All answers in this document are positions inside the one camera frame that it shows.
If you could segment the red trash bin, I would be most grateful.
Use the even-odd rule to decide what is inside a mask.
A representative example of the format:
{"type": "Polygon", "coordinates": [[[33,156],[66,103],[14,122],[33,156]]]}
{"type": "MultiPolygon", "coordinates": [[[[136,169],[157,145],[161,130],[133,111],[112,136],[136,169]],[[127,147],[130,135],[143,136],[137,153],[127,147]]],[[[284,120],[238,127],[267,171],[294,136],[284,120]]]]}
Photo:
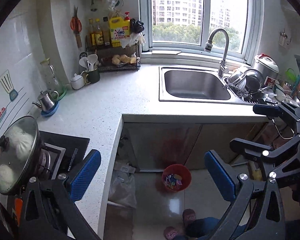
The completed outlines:
{"type": "Polygon", "coordinates": [[[164,169],[161,180],[168,191],[180,192],[189,187],[192,175],[184,165],[173,164],[164,169]]]}

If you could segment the dark steel wool scrubber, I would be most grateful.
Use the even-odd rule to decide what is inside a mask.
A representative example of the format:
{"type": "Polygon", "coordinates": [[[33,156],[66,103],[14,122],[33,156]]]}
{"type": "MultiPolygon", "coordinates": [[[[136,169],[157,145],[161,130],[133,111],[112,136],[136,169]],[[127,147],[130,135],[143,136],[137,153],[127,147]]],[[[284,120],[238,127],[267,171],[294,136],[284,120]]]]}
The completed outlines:
{"type": "Polygon", "coordinates": [[[245,87],[240,88],[237,85],[233,85],[232,83],[229,84],[228,87],[242,100],[247,98],[249,95],[249,93],[245,87]]]}

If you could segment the black gas stove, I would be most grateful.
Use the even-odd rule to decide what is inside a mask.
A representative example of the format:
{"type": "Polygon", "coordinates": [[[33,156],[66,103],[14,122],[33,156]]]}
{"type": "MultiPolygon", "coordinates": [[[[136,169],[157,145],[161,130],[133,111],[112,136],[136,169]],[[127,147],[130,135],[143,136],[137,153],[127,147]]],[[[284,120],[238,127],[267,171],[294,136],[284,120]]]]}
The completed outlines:
{"type": "Polygon", "coordinates": [[[54,180],[60,173],[68,173],[79,164],[86,153],[90,139],[40,131],[44,147],[40,155],[25,171],[10,196],[21,196],[31,177],[39,181],[54,180]]]}

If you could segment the steel bowl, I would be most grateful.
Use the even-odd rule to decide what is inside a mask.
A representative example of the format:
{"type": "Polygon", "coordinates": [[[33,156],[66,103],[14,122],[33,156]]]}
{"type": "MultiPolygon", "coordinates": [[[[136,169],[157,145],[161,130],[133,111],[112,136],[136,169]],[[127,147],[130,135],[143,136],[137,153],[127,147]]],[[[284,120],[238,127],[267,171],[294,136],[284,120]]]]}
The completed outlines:
{"type": "MultiPolygon", "coordinates": [[[[248,68],[246,66],[241,66],[241,67],[237,68],[231,76],[226,78],[226,83],[234,83],[234,81],[239,79],[246,70],[248,70],[248,68]]],[[[236,86],[238,86],[240,89],[243,89],[245,87],[245,85],[246,85],[245,77],[236,84],[236,86]]]]}

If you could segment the white rice cooker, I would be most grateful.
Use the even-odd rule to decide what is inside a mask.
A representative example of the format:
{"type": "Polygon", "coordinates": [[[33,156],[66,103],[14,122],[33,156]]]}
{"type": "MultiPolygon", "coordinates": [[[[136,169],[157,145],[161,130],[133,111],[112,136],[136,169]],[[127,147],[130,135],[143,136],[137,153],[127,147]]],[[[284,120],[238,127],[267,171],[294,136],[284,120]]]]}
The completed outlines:
{"type": "Polygon", "coordinates": [[[273,85],[279,75],[279,67],[275,61],[266,54],[256,55],[254,60],[255,63],[253,68],[262,74],[262,85],[273,85]]]}

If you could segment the glass pot lid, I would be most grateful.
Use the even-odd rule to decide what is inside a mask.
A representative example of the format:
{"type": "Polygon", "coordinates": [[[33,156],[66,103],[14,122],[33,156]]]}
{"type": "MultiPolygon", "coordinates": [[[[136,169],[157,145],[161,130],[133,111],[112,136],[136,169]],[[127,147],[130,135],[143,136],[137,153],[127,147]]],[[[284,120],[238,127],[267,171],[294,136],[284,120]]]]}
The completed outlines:
{"type": "Polygon", "coordinates": [[[41,147],[34,117],[23,116],[8,127],[0,137],[0,194],[12,195],[19,191],[34,173],[41,147]]]}

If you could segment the blue coaster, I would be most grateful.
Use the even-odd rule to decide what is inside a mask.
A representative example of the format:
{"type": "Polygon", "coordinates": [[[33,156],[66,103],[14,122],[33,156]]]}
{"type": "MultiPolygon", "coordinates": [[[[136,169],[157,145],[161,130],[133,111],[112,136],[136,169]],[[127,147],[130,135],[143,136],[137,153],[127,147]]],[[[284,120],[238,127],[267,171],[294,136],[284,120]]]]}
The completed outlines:
{"type": "Polygon", "coordinates": [[[59,102],[57,101],[55,107],[52,110],[49,110],[48,112],[41,111],[41,116],[50,117],[50,116],[54,115],[56,113],[58,107],[59,107],[59,102]]]}

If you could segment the stainless steel sink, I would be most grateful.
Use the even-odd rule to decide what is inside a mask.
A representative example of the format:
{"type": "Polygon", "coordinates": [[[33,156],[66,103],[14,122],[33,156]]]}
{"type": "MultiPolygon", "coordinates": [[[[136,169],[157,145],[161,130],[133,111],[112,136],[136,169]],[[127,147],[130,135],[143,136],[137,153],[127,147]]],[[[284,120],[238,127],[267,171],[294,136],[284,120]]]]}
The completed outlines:
{"type": "Polygon", "coordinates": [[[245,105],[217,72],[203,68],[159,68],[159,100],[245,105]]]}

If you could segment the green coaster tray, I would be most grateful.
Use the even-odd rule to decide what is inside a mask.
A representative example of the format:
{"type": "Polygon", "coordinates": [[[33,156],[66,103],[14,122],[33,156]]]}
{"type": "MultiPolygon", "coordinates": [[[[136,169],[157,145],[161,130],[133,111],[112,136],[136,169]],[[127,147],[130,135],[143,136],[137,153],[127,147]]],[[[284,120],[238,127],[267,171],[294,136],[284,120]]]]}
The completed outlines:
{"type": "Polygon", "coordinates": [[[62,98],[64,98],[65,97],[65,95],[66,95],[66,93],[67,93],[67,89],[66,88],[64,88],[63,89],[63,92],[61,93],[61,94],[59,94],[59,96],[58,96],[58,101],[60,101],[60,100],[62,100],[62,98]]]}

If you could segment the white ceramic sugar pot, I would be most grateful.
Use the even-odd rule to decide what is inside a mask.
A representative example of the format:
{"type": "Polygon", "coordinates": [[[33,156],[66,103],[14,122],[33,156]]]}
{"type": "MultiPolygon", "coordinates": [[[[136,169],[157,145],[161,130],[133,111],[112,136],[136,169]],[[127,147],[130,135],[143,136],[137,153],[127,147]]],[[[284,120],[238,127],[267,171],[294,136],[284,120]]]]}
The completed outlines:
{"type": "Polygon", "coordinates": [[[72,89],[79,90],[85,86],[85,79],[80,74],[74,74],[74,76],[70,79],[70,85],[72,89]]]}

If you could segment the ginger roots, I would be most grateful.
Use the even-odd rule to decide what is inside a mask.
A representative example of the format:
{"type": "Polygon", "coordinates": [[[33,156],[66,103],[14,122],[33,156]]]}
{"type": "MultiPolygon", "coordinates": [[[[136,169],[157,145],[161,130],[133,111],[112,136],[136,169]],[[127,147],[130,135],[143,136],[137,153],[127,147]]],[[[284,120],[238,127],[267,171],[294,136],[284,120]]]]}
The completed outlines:
{"type": "Polygon", "coordinates": [[[112,64],[119,65],[121,63],[124,64],[135,64],[136,63],[136,57],[128,57],[127,55],[114,55],[111,59],[112,64]]]}

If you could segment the white plastic bag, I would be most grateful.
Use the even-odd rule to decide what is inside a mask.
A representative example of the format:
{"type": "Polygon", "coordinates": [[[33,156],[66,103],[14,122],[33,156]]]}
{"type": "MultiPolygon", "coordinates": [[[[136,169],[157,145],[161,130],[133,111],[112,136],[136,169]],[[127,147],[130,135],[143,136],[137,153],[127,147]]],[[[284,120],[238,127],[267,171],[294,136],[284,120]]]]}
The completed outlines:
{"type": "Polygon", "coordinates": [[[132,33],[129,37],[123,38],[121,41],[121,47],[126,48],[127,46],[131,47],[137,43],[140,43],[142,46],[146,43],[144,35],[142,32],[136,34],[132,33]]]}

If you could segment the yellow detergent jug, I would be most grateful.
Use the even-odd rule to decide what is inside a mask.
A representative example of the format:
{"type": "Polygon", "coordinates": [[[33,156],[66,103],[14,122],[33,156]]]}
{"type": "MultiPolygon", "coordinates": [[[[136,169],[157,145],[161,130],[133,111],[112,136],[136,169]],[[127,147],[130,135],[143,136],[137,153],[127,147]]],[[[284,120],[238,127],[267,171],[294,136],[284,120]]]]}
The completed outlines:
{"type": "Polygon", "coordinates": [[[112,47],[120,47],[121,40],[130,37],[130,19],[113,17],[109,20],[109,30],[112,47]]]}

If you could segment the black plastic bag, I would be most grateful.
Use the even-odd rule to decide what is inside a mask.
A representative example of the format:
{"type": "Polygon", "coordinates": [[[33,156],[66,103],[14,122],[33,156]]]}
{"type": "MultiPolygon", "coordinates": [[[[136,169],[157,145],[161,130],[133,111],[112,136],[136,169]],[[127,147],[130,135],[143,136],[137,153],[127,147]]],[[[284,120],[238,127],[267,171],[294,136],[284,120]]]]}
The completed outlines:
{"type": "Polygon", "coordinates": [[[144,29],[145,29],[144,23],[141,22],[140,20],[136,20],[134,18],[132,18],[130,20],[130,32],[131,33],[139,34],[139,33],[143,32],[144,29]]]}

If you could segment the window frame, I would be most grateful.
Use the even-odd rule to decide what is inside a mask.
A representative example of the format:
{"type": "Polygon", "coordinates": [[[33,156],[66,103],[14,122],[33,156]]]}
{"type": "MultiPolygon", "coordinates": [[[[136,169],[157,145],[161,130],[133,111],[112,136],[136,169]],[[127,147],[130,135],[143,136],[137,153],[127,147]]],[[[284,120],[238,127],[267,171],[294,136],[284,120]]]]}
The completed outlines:
{"type": "Polygon", "coordinates": [[[252,64],[263,0],[139,0],[139,5],[144,54],[221,58],[227,48],[227,59],[252,64]]]}

